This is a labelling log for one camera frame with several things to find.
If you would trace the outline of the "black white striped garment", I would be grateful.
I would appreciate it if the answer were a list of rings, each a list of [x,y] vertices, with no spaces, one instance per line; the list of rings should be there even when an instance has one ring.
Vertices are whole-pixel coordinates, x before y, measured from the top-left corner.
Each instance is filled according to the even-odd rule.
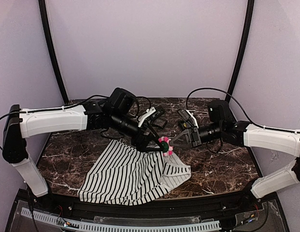
[[[141,205],[161,198],[191,178],[191,167],[172,153],[139,152],[112,140],[78,190],[88,203]]]

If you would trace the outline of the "pink flower brooch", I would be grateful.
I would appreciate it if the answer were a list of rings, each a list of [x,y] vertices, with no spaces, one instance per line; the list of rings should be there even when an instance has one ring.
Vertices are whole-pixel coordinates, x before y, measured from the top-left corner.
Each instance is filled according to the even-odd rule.
[[[173,154],[173,146],[170,145],[170,141],[171,139],[165,136],[159,138],[160,144],[164,147],[163,148],[164,156],[171,156]]]

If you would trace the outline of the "round yellow grey brooch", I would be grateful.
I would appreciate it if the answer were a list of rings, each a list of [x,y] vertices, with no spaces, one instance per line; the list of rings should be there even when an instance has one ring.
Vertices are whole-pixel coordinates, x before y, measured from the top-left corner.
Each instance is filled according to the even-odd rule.
[[[183,124],[183,126],[184,126],[185,128],[189,128],[189,127],[190,127],[190,124],[188,124],[188,123],[185,122],[185,123]]]

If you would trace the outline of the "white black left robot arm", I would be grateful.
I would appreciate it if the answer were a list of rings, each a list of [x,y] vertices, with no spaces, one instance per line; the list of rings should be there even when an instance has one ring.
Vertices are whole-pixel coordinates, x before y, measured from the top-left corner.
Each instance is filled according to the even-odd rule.
[[[165,110],[150,107],[137,121],[128,113],[137,96],[123,88],[115,88],[109,97],[93,95],[80,103],[56,108],[21,109],[11,106],[0,146],[3,158],[22,176],[36,197],[49,193],[46,180],[27,152],[26,139],[35,135],[62,131],[91,131],[112,128],[131,138],[140,152],[163,151],[159,135],[152,124]]]

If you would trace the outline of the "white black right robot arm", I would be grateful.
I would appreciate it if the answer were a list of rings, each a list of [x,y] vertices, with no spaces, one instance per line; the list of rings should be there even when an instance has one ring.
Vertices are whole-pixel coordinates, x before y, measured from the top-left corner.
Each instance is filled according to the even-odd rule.
[[[260,147],[295,157],[285,167],[250,182],[245,190],[248,197],[260,199],[300,183],[300,130],[268,128],[249,121],[236,121],[228,102],[223,100],[214,100],[208,104],[211,124],[206,126],[199,126],[196,118],[187,109],[179,110],[178,113],[184,122],[189,123],[189,127],[170,140],[171,146],[195,148],[219,139],[239,147]]]

